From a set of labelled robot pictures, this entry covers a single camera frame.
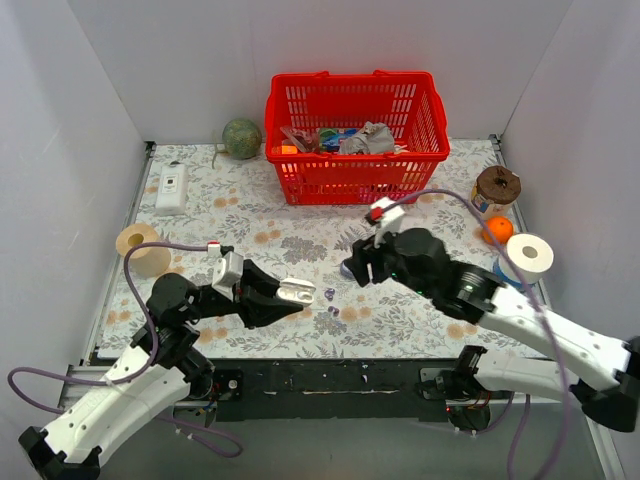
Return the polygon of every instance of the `red plastic basket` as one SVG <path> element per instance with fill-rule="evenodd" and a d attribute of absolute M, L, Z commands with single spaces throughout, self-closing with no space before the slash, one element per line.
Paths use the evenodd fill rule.
<path fill-rule="evenodd" d="M 279 153 L 280 127 L 360 128 L 383 122 L 408 153 Z M 449 156 L 447 119 L 427 72 L 371 75 L 282 74 L 273 77 L 265 118 L 266 152 L 292 205 L 371 204 L 401 198 L 427 184 Z"/>

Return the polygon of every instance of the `masking tape roll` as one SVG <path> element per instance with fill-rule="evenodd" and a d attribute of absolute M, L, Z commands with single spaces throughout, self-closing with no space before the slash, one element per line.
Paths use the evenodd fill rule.
<path fill-rule="evenodd" d="M 128 226 L 116 239 L 116 250 L 124 257 L 132 247 L 147 242 L 160 242 L 162 239 L 152 226 L 135 223 Z M 157 277 L 171 263 L 171 252 L 165 247 L 150 247 L 136 251 L 129 259 L 129 266 L 142 277 Z"/>
<path fill-rule="evenodd" d="M 553 265 L 553 249 L 542 238 L 530 233 L 519 233 L 507 242 L 507 255 L 520 268 L 529 285 L 536 283 Z M 494 264 L 494 272 L 511 285 L 521 288 L 516 274 L 506 260 L 499 257 Z"/>
<path fill-rule="evenodd" d="M 521 190 L 520 177 L 508 168 L 494 165 L 478 175 L 469 200 L 482 218 L 488 220 L 506 215 Z"/>

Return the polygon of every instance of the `green ball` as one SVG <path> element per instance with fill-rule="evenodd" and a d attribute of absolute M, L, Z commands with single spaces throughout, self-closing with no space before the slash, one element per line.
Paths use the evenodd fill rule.
<path fill-rule="evenodd" d="M 222 131 L 222 142 L 227 152 L 240 160 L 255 157 L 262 143 L 262 132 L 246 118 L 231 120 Z"/>

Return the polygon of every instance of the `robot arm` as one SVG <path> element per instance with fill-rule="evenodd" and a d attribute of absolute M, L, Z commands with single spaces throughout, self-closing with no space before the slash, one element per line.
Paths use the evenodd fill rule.
<path fill-rule="evenodd" d="M 145 325 L 102 378 L 107 386 L 91 388 L 43 429 L 31 427 L 20 436 L 42 478 L 98 478 L 111 455 L 164 409 L 187 397 L 211 395 L 214 366 L 193 347 L 200 334 L 192 325 L 200 319 L 235 313 L 247 328 L 256 328 L 313 302 L 315 287 L 310 282 L 272 278 L 232 248 L 212 243 L 208 250 L 215 258 L 211 285 L 196 286 L 168 273 L 153 286 L 147 308 L 159 348 L 151 367 L 128 383 L 113 384 L 148 361 L 152 338 Z"/>
<path fill-rule="evenodd" d="M 431 299 L 435 308 L 452 318 L 505 334 L 553 358 L 552 345 L 523 294 L 483 268 L 451 260 L 442 241 L 426 229 L 398 233 L 402 209 L 382 213 L 391 203 L 382 199 L 372 205 L 367 220 L 376 232 L 355 242 L 352 256 L 345 260 L 360 286 L 391 278 Z M 565 366 L 573 372 L 570 391 L 583 412 L 609 428 L 633 431 L 640 398 L 640 338 L 625 342 L 550 311 L 546 316 Z M 451 390 L 451 398 L 465 388 L 553 399 L 563 392 L 557 363 L 510 358 L 484 347 L 465 347 L 456 368 L 445 377 L 441 391 L 446 395 Z"/>

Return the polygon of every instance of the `floral tablecloth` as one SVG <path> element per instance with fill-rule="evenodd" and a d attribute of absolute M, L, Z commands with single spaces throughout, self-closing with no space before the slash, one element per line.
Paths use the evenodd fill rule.
<path fill-rule="evenodd" d="M 436 169 L 429 186 L 468 195 L 475 178 L 496 163 L 489 141 L 451 142 L 451 156 Z M 285 203 L 273 166 L 264 154 L 248 161 L 219 155 L 213 147 L 166 145 L 156 149 L 136 222 L 152 225 L 166 240 L 205 245 L 210 240 L 236 251 L 279 278 L 311 280 L 318 288 L 311 308 L 261 329 L 248 330 L 236 316 L 202 320 L 196 346 L 210 358 L 293 357 L 456 357 L 466 344 L 513 355 L 536 352 L 503 335 L 451 320 L 402 285 L 387 281 L 359 288 L 339 273 L 358 238 L 371 235 L 363 220 L 366 206 L 298 206 Z M 160 169 L 172 161 L 189 169 L 185 215 L 154 213 Z M 407 207 L 404 228 L 425 227 L 444 240 L 453 258 L 490 268 L 496 252 L 478 236 L 466 209 L 442 195 L 423 196 Z M 202 253 L 172 252 L 168 271 L 196 284 L 210 282 L 211 260 Z M 134 275 L 147 298 L 155 279 Z M 333 301 L 324 297 L 336 290 Z M 340 309 L 334 317 L 328 307 Z M 119 274 L 98 340 L 98 356 L 116 358 L 143 324 L 133 295 Z"/>

